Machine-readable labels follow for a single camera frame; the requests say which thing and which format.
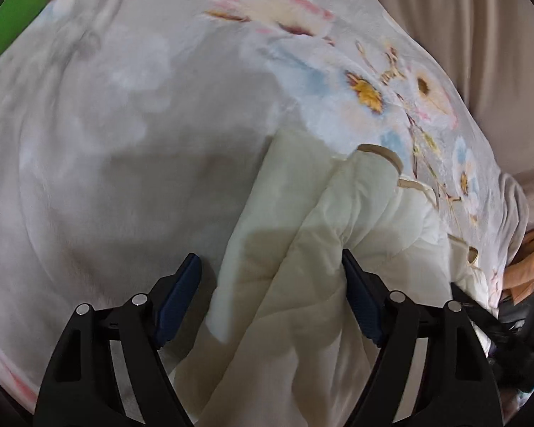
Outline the cream quilted garment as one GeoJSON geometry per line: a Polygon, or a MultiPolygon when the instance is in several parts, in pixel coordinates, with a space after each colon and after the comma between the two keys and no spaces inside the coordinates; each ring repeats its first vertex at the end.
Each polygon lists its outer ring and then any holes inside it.
{"type": "Polygon", "coordinates": [[[222,260],[208,313],[174,389],[198,426],[340,426],[377,356],[347,305],[344,250],[413,301],[457,284],[483,305],[476,250],[450,235],[431,189],[387,148],[333,153],[280,131],[222,260]]]}

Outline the beige bed sheet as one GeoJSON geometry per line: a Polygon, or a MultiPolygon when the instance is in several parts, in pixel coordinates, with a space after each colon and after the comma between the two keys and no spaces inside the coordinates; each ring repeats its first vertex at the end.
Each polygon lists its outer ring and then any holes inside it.
{"type": "Polygon", "coordinates": [[[534,4],[530,0],[379,0],[443,68],[522,186],[534,227],[534,4]]]}

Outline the orange brown cloth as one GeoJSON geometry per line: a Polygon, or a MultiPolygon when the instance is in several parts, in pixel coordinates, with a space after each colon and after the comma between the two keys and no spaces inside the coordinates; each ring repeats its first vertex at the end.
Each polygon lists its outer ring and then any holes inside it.
{"type": "Polygon", "coordinates": [[[534,230],[529,231],[503,274],[503,298],[514,306],[534,293],[534,230]]]}

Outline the grey floral fleece blanket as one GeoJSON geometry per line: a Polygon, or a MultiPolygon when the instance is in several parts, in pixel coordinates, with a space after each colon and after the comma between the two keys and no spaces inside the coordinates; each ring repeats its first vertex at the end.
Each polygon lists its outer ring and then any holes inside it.
{"type": "Polygon", "coordinates": [[[275,136],[387,148],[489,287],[525,233],[452,81],[378,0],[54,0],[0,57],[0,387],[27,410],[81,302],[218,276],[275,136]]]}

